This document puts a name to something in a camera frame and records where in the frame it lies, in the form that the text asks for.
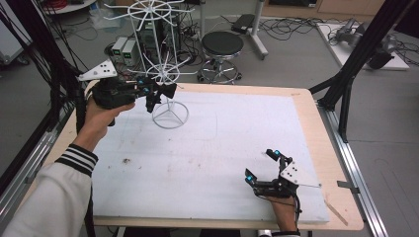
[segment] black stool seat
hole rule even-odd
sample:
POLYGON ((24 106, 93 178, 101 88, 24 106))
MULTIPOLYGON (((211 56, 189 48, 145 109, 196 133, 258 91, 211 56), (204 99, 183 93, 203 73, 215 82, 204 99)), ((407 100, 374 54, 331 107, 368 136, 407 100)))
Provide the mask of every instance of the black stool seat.
POLYGON ((243 40, 229 32, 213 32, 202 39, 203 48, 214 55, 233 55, 243 48, 243 40))

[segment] stool base ring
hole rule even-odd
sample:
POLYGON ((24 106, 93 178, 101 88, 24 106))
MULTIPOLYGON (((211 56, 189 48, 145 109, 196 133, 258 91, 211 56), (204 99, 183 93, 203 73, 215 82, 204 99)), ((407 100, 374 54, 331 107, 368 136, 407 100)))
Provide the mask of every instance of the stool base ring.
POLYGON ((211 60, 208 60, 201 67, 200 73, 198 75, 198 80, 204 82, 205 80, 210 83, 232 83, 234 84, 235 80, 241 79, 241 73, 238 72, 237 67, 230 61, 219 61, 211 63, 211 60))

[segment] striped sleeve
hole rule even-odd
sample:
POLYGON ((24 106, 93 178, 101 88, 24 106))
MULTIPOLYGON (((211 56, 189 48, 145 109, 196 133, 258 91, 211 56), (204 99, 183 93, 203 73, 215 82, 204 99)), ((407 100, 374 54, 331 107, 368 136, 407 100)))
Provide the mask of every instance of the striped sleeve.
POLYGON ((92 177, 92 172, 98 162, 98 156, 75 144, 70 144, 55 163, 61 163, 92 177))

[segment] white jacket sleeve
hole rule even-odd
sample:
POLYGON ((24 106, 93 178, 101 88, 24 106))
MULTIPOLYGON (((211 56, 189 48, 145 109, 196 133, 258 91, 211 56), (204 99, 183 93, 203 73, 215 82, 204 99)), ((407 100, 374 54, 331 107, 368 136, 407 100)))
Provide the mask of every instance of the white jacket sleeve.
POLYGON ((3 236, 79 236, 97 161, 92 152, 69 145, 55 163, 41 168, 37 188, 16 212, 3 236))

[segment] human hand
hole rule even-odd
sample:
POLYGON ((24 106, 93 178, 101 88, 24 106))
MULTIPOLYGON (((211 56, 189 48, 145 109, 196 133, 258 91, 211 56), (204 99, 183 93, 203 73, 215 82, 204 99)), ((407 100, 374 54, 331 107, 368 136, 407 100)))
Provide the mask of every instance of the human hand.
POLYGON ((115 109, 105 110, 96 105, 93 98, 89 98, 86 108, 84 125, 73 144, 93 151, 98 142, 108 132, 108 125, 121 112, 128 111, 135 106, 135 103, 124 105, 115 109))
POLYGON ((295 224, 295 203, 293 197, 266 197, 271 202, 277 224, 281 231, 297 231, 295 224))

